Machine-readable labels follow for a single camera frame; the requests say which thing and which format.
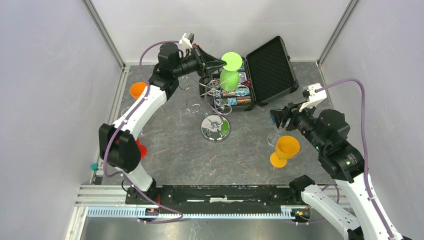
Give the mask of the clear wine glass front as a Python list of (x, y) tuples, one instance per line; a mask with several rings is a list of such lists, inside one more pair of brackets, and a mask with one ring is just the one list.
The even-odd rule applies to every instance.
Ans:
[(274, 147), (277, 144), (280, 137), (281, 135), (279, 133), (271, 133), (267, 137), (267, 142), (270, 146)]

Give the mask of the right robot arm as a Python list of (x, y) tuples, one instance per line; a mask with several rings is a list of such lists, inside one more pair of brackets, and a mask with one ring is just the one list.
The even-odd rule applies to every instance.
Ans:
[(298, 130), (318, 152), (322, 168), (342, 188), (354, 214), (328, 199), (307, 175), (290, 182), (289, 199), (295, 204), (305, 203), (316, 209), (345, 240), (405, 240), (383, 209), (375, 195), (370, 176), (365, 174), (365, 159), (352, 146), (347, 135), (350, 131), (345, 115), (334, 109), (323, 110), (314, 117), (315, 108), (301, 110), (294, 103), (283, 109), (272, 109), (270, 115), (277, 127), (287, 131)]

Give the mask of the clear wine glass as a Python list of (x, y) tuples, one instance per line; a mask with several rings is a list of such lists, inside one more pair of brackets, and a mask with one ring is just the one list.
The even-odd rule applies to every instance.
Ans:
[[(131, 108), (130, 106), (124, 107), (120, 112), (121, 116), (127, 116), (130, 112), (130, 108)], [(143, 136), (144, 136), (143, 129), (141, 129), (138, 134), (138, 138), (142, 138)]]
[(267, 142), (270, 146), (274, 147), (277, 144), (280, 137), (281, 135), (279, 133), (271, 133), (267, 137)]

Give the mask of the red plastic wine glass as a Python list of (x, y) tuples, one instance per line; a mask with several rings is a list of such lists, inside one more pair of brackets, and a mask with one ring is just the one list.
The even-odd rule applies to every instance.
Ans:
[(118, 153), (123, 160), (140, 160), (147, 155), (147, 147), (140, 143), (138, 138), (118, 139), (114, 142), (118, 147)]

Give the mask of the orange plastic wine glass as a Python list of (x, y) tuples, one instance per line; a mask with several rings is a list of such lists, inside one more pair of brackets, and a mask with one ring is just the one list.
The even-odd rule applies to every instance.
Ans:
[(136, 101), (143, 94), (146, 87), (147, 84), (145, 82), (136, 82), (130, 87), (129, 93), (131, 97)]

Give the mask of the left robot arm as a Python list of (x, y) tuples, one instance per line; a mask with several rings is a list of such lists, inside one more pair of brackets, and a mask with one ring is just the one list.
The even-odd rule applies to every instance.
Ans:
[(123, 116), (112, 124), (102, 124), (98, 131), (99, 156), (103, 164), (123, 174), (145, 204), (156, 200), (157, 190), (153, 187), (155, 180), (141, 164), (136, 138), (153, 114), (171, 98), (181, 77), (197, 73), (203, 78), (227, 64), (195, 43), (188, 48), (187, 55), (177, 44), (176, 40), (156, 43), (158, 63), (147, 78), (141, 96)]

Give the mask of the yellow plastic wine glass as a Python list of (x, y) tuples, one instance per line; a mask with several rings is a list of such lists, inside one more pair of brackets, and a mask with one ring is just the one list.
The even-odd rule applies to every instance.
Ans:
[(276, 142), (274, 152), (269, 158), (270, 163), (276, 168), (283, 168), (299, 151), (300, 143), (296, 138), (289, 135), (282, 136)]

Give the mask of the green plastic wine glass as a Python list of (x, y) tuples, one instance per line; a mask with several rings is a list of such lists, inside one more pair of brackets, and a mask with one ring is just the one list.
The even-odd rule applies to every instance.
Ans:
[(226, 65), (222, 67), (220, 72), (219, 85), (224, 91), (234, 91), (239, 84), (238, 70), (243, 65), (243, 59), (236, 52), (227, 52), (222, 56), (221, 60)]

